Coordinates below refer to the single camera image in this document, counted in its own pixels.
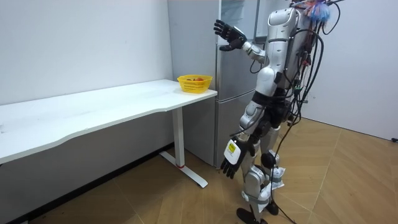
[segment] yellow label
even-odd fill
[[[232,153],[235,152],[235,146],[234,146],[232,143],[229,144],[228,149],[229,149]]]

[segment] baseboard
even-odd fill
[[[114,171],[112,171],[112,172],[110,172],[110,173],[108,173],[108,174],[82,186],[82,187],[79,187],[78,189],[76,189],[72,192],[69,192],[66,195],[63,195],[51,202],[39,207],[39,208],[36,208],[35,210],[33,210],[25,215],[22,215],[16,219],[14,219],[11,222],[8,222],[7,224],[21,224],[26,220],[33,220],[45,213],[57,208],[58,206],[74,199],[75,197],[80,196],[83,193],[85,193],[95,187],[98,187],[99,185],[123,174],[126,171],[131,170],[132,168],[138,166],[139,164],[142,164],[143,162],[148,161],[149,159],[152,159],[153,157],[159,155],[160,152],[166,151],[172,147],[174,147],[174,142],[170,143],[170,144],[168,144],[168,145],[166,145],[166,146],[164,146],[164,147],[162,147],[162,148],[160,148],[160,149],[158,149],[158,150],[156,150],[156,151],[154,151],[136,161],[133,161],[125,166],[122,166],[122,167],[118,168],[117,170],[114,170]]]

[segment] yellow basket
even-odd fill
[[[193,79],[202,78],[203,81],[193,81]],[[211,83],[213,77],[208,75],[183,75],[177,80],[180,83],[182,91],[188,93],[203,93],[206,91]]]

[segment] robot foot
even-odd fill
[[[253,213],[251,213],[243,208],[238,208],[236,211],[236,215],[246,224],[268,224],[263,219],[261,219],[261,222],[257,222],[256,218],[254,218]]]
[[[276,205],[275,202],[269,203],[269,204],[267,205],[266,209],[268,210],[268,212],[269,212],[271,215],[278,215],[278,214],[279,214],[279,208],[278,208],[278,206]]]

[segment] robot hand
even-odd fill
[[[240,142],[236,137],[229,140],[224,151],[225,159],[221,164],[221,169],[227,177],[230,177],[231,179],[234,178],[234,175],[241,166],[247,151],[249,151],[252,156],[255,155],[252,144],[249,144],[248,142]]]
[[[243,44],[248,40],[238,28],[231,27],[221,20],[217,19],[214,23],[214,26],[215,34],[219,35],[221,38],[228,41],[229,43],[229,45],[221,46],[221,51],[241,49]]]

